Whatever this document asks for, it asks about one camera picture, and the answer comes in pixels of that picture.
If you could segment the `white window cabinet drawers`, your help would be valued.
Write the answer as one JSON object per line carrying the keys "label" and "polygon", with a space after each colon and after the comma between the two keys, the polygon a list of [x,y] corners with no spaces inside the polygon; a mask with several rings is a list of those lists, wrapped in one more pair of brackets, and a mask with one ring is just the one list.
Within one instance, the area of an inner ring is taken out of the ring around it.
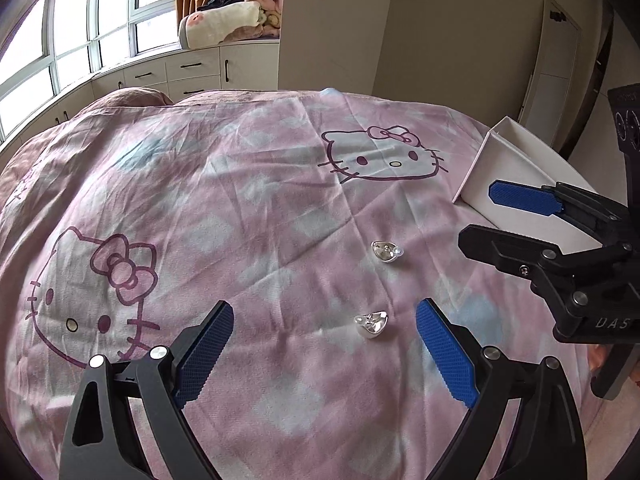
{"label": "white window cabinet drawers", "polygon": [[80,110],[122,88],[160,90],[177,102],[209,90],[274,90],[278,86],[280,42],[257,39],[203,50],[172,50],[85,76],[47,100],[1,142],[6,162],[30,138],[62,124]]}

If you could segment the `white storage box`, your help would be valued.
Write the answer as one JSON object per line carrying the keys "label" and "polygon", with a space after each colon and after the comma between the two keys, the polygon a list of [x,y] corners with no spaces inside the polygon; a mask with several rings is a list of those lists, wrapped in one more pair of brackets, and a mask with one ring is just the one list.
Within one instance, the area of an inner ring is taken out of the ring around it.
{"label": "white storage box", "polygon": [[600,246],[592,237],[558,217],[494,203],[489,198],[489,185],[495,180],[534,188],[563,182],[593,190],[556,151],[509,117],[501,119],[486,133],[452,199],[463,200],[498,229],[545,240],[558,245],[564,254]]}

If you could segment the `small silver heart charm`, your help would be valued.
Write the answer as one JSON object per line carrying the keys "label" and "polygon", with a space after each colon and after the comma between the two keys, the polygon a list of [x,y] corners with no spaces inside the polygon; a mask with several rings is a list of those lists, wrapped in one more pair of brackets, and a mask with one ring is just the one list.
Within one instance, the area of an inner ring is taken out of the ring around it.
{"label": "small silver heart charm", "polygon": [[388,313],[386,311],[376,311],[358,314],[354,317],[354,323],[361,337],[374,339],[380,336],[386,329]]}

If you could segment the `window with white frame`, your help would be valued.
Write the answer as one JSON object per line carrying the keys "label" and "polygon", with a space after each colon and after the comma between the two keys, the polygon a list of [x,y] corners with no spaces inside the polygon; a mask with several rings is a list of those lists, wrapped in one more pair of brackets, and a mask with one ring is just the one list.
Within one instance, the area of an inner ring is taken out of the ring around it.
{"label": "window with white frame", "polygon": [[176,0],[36,0],[1,52],[1,139],[81,79],[177,41]]}

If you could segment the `silver heart earring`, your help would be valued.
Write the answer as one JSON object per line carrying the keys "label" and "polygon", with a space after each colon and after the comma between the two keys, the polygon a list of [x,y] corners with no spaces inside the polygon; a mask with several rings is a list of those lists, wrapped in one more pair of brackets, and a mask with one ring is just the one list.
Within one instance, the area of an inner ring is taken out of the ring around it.
{"label": "silver heart earring", "polygon": [[401,247],[388,240],[374,240],[371,243],[371,250],[375,258],[384,263],[392,263],[404,254]]}

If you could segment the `pink pillow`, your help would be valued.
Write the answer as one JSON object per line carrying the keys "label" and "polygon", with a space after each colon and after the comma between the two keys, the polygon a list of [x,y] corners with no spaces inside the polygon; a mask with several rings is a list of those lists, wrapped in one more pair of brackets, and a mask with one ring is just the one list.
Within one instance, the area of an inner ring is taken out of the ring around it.
{"label": "pink pillow", "polygon": [[151,88],[121,88],[106,96],[102,96],[86,107],[86,110],[97,110],[103,107],[148,107],[172,105],[169,96],[157,89]]}

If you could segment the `folded cream pink blanket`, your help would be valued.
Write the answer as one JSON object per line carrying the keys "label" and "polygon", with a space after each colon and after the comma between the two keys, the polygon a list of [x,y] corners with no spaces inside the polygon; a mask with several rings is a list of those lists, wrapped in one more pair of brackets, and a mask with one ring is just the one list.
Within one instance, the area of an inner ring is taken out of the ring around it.
{"label": "folded cream pink blanket", "polygon": [[284,0],[209,0],[178,22],[184,50],[260,37],[278,38]]}

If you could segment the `pink Hello Kitty duvet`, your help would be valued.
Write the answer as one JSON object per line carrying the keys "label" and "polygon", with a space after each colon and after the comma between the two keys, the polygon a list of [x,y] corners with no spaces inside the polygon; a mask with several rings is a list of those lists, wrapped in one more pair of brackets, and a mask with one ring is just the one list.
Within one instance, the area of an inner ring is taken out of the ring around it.
{"label": "pink Hello Kitty duvet", "polygon": [[1,413],[38,474],[88,359],[140,358],[221,299],[234,331],[184,414],[224,478],[426,477],[465,413],[416,331],[427,297],[511,359],[556,356],[590,424],[586,349],[459,250],[482,217],[452,196],[486,131],[328,89],[84,109],[25,142],[1,173]]}

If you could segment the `standing floor mirror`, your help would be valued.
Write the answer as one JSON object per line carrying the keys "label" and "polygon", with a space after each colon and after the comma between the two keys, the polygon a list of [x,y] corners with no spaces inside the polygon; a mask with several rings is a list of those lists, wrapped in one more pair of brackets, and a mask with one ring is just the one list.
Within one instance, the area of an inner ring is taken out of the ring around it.
{"label": "standing floor mirror", "polygon": [[555,0],[544,0],[538,51],[518,122],[547,145],[559,131],[582,30]]}

